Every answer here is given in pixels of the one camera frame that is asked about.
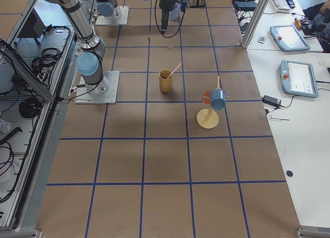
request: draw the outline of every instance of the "keyboard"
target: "keyboard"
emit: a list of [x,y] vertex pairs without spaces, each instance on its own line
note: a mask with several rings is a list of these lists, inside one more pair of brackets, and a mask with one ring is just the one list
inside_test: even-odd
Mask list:
[[271,0],[271,3],[277,12],[290,12],[291,10],[285,0]]

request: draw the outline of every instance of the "white table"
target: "white table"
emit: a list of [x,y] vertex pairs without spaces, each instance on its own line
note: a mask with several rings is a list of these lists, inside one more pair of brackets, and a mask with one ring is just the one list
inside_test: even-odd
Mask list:
[[[292,9],[291,13],[304,14],[301,9],[298,0],[293,0],[295,3],[295,8]],[[264,13],[274,13],[275,9],[273,8],[271,3],[267,4]],[[252,40],[247,47],[249,50],[271,50],[271,51],[280,51],[278,45],[274,42],[273,37],[269,32],[269,28],[273,25],[293,25],[294,18],[300,19],[300,15],[293,15],[291,13],[275,13],[275,14],[263,14],[261,19],[257,25],[257,28],[253,34]],[[262,35],[266,37],[266,41],[264,44],[259,43],[258,37]],[[307,39],[307,43],[310,46],[309,52],[323,52],[323,49],[316,38]],[[294,52],[295,54],[301,54],[305,52]]]
[[[330,81],[327,71],[330,54],[247,52],[260,95],[281,99],[284,106],[289,105],[292,96],[282,91],[278,71],[282,60],[309,62],[317,80]],[[330,89],[330,84],[318,86]],[[330,91],[319,91],[316,99],[296,97],[290,108],[269,115],[290,119],[282,122],[269,120],[269,124],[283,170],[293,172],[293,177],[286,178],[300,224],[330,228]]]

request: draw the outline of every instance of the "brown cup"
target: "brown cup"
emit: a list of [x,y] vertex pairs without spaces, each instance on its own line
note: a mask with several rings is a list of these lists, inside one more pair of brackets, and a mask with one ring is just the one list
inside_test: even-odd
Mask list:
[[172,88],[172,78],[173,75],[167,79],[167,77],[172,73],[169,69],[162,69],[159,72],[159,89],[161,92],[167,93],[173,90]]

